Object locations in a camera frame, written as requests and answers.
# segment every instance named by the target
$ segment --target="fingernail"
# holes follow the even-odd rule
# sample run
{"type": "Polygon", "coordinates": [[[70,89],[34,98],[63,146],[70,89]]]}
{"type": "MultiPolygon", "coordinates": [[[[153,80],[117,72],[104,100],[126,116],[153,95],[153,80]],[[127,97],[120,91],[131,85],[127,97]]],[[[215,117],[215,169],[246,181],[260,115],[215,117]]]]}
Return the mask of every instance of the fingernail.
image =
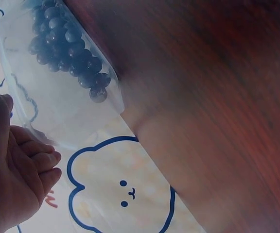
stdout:
{"type": "Polygon", "coordinates": [[[47,154],[47,156],[52,166],[55,166],[58,163],[56,156],[54,154],[47,154]]]}
{"type": "Polygon", "coordinates": [[[55,151],[52,155],[55,157],[56,162],[59,163],[61,160],[61,154],[55,151]]]}
{"type": "Polygon", "coordinates": [[[47,147],[48,147],[48,150],[49,150],[50,153],[55,152],[55,149],[54,149],[53,146],[47,145],[47,147]]]}
{"type": "Polygon", "coordinates": [[[14,107],[13,98],[10,95],[8,95],[8,94],[3,95],[3,98],[4,98],[4,100],[5,100],[6,104],[7,104],[7,107],[9,109],[9,111],[11,112],[13,107],[14,107]]]}

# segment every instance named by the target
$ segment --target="wooden table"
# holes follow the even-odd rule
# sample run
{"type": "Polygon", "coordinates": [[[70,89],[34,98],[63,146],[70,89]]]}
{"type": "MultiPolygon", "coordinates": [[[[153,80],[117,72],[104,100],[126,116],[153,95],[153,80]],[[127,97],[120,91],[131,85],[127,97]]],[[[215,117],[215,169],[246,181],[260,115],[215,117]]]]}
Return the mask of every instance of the wooden table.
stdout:
{"type": "Polygon", "coordinates": [[[66,0],[122,115],[208,233],[280,233],[280,0],[66,0]]]}

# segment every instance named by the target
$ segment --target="clear plastic bag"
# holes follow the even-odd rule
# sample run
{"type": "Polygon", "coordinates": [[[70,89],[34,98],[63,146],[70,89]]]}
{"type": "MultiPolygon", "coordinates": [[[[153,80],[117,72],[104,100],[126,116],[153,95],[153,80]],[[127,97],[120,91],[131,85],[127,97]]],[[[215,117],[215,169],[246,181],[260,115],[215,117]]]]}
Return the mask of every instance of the clear plastic bag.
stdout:
{"type": "Polygon", "coordinates": [[[49,9],[25,9],[22,3],[9,11],[0,20],[0,54],[22,125],[44,143],[78,148],[124,110],[114,69],[62,1],[49,9]],[[40,33],[43,23],[52,28],[40,33]],[[46,49],[31,52],[36,37],[46,49]],[[77,54],[84,47],[87,53],[77,54]],[[64,58],[71,62],[69,72],[54,70],[64,58]],[[85,70],[81,66],[75,75],[78,64],[85,70]]]}

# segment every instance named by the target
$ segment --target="bunny face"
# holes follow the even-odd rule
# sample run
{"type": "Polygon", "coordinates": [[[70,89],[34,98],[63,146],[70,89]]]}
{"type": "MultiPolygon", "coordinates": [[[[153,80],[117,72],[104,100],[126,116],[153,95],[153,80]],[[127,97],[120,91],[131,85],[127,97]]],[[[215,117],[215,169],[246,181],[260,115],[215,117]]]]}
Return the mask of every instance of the bunny face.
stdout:
{"type": "Polygon", "coordinates": [[[175,191],[140,143],[130,140],[133,137],[98,150],[85,148],[70,159],[68,176],[77,186],[69,198],[70,212],[84,229],[96,233],[168,229],[175,191]]]}

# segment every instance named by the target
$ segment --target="dark purple grape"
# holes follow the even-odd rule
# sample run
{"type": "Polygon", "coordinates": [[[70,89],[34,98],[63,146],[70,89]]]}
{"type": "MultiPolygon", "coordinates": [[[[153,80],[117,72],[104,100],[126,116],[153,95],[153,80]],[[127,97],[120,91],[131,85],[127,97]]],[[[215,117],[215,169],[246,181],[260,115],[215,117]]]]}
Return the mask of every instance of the dark purple grape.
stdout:
{"type": "Polygon", "coordinates": [[[44,17],[44,11],[41,9],[35,10],[32,12],[32,18],[34,23],[42,23],[43,20],[45,19],[44,17]]]}
{"type": "Polygon", "coordinates": [[[54,28],[62,28],[63,25],[65,25],[66,21],[62,18],[56,17],[56,18],[52,18],[49,21],[49,28],[50,29],[54,29],[54,28]]]}
{"type": "Polygon", "coordinates": [[[71,22],[67,22],[63,27],[68,30],[76,28],[75,25],[71,22]]]}
{"type": "Polygon", "coordinates": [[[86,67],[91,73],[97,74],[102,70],[102,62],[98,57],[92,57],[86,67]]]}
{"type": "Polygon", "coordinates": [[[45,19],[60,17],[60,9],[58,7],[49,7],[44,13],[45,19]]]}
{"type": "Polygon", "coordinates": [[[47,54],[39,53],[36,56],[37,62],[41,65],[46,65],[50,61],[50,57],[47,54]]]}
{"type": "Polygon", "coordinates": [[[69,72],[72,76],[78,77],[84,70],[85,67],[82,64],[78,62],[72,62],[69,72]]]}
{"type": "Polygon", "coordinates": [[[59,60],[58,59],[52,59],[48,63],[48,68],[50,72],[58,72],[59,71],[59,60]]]}
{"type": "Polygon", "coordinates": [[[66,32],[66,40],[69,43],[77,42],[81,39],[81,37],[82,33],[77,28],[68,29],[66,32]]]}
{"type": "Polygon", "coordinates": [[[90,90],[89,96],[95,103],[102,103],[107,98],[107,91],[105,88],[93,87],[90,90]]]}
{"type": "Polygon", "coordinates": [[[71,47],[72,44],[70,44],[70,43],[66,40],[66,38],[63,37],[63,36],[62,36],[61,39],[59,40],[59,43],[60,43],[61,45],[64,46],[64,49],[66,50],[66,54],[68,54],[68,50],[69,50],[69,48],[71,47]]]}
{"type": "Polygon", "coordinates": [[[42,7],[41,6],[36,6],[36,7],[32,8],[32,10],[31,10],[32,17],[34,17],[35,12],[38,11],[38,10],[42,10],[42,7]]]}
{"type": "Polygon", "coordinates": [[[85,49],[81,55],[77,58],[79,62],[88,63],[92,58],[91,52],[88,49],[85,49]]]}
{"type": "Polygon", "coordinates": [[[52,55],[56,58],[60,58],[61,56],[63,56],[63,48],[57,43],[57,44],[53,44],[51,46],[52,48],[52,55]]]}
{"type": "Polygon", "coordinates": [[[44,22],[41,24],[40,30],[39,30],[41,34],[48,34],[51,31],[48,24],[49,24],[49,21],[47,19],[44,20],[44,22]]]}
{"type": "Polygon", "coordinates": [[[66,29],[64,28],[51,29],[50,33],[45,37],[46,43],[52,44],[52,43],[57,43],[59,41],[63,42],[65,31],[66,29]]]}
{"type": "Polygon", "coordinates": [[[28,51],[31,55],[35,55],[39,53],[44,46],[44,41],[41,37],[37,36],[34,37],[29,44],[28,51]]]}
{"type": "Polygon", "coordinates": [[[85,41],[83,39],[80,39],[77,43],[79,43],[82,47],[86,47],[85,41]]]}
{"type": "Polygon", "coordinates": [[[111,78],[106,73],[98,73],[95,76],[95,82],[98,87],[107,87],[110,85],[111,78]]]}
{"type": "Polygon", "coordinates": [[[49,49],[49,47],[46,45],[42,46],[39,52],[37,53],[36,59],[37,62],[41,65],[46,65],[47,63],[52,61],[53,56],[51,55],[51,50],[49,49]]]}
{"type": "Polygon", "coordinates": [[[78,83],[83,88],[92,88],[96,85],[95,75],[90,73],[88,70],[85,70],[78,76],[78,83]]]}
{"type": "Polygon", "coordinates": [[[35,22],[32,26],[32,31],[34,34],[39,35],[41,31],[41,24],[39,22],[35,22]]]}
{"type": "Polygon", "coordinates": [[[58,67],[63,72],[68,72],[71,66],[71,59],[69,57],[61,58],[58,67]]]}
{"type": "Polygon", "coordinates": [[[85,47],[83,47],[83,45],[80,42],[71,44],[68,52],[69,57],[71,58],[78,57],[79,55],[82,54],[82,52],[84,52],[84,48],[85,47]]]}
{"type": "Polygon", "coordinates": [[[45,0],[42,3],[42,9],[43,10],[47,10],[50,7],[54,7],[55,6],[55,2],[53,0],[45,0]]]}

